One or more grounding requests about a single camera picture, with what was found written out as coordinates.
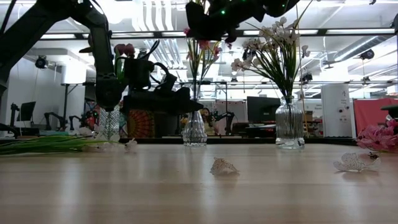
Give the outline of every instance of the green grass bundle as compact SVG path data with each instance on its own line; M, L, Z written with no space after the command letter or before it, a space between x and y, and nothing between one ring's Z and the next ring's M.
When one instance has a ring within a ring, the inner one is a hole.
M22 153L81 152L83 146L104 142L109 141L98 141L76 136L44 136L0 144L0 156Z

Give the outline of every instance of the computer monitor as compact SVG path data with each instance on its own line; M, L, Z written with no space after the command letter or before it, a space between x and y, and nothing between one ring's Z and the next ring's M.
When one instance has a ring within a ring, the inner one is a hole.
M33 110L36 102L23 103L19 108L19 115L17 121L30 121L33 116Z
M275 121L279 106L279 98L248 96L248 120L250 123Z

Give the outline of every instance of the glass vase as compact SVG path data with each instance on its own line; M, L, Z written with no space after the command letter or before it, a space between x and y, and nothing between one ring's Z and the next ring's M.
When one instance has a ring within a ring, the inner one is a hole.
M191 112L188 115L188 122L182 131L184 146L201 147L206 146L207 134L205 124L199 111Z
M111 136L119 134L119 119L119 106L115 106L112 112L106 112L101 108L101 112L99 113L99 129L107 140L110 140Z
M283 97L275 112L276 145L280 149L304 149L303 112L293 104L293 96Z

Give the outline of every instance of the table surface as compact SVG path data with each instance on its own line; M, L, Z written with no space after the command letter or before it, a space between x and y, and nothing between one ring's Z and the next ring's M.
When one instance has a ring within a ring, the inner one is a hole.
M398 155L337 172L358 147L139 145L136 153L0 158L0 223L398 223ZM209 173L214 157L240 175Z

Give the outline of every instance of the desk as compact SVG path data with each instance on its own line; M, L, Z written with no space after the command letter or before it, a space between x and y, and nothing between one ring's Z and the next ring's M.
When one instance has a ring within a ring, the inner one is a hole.
M352 146L140 145L137 154L0 158L0 223L398 223L398 155L337 172ZM213 157L240 175L214 177Z

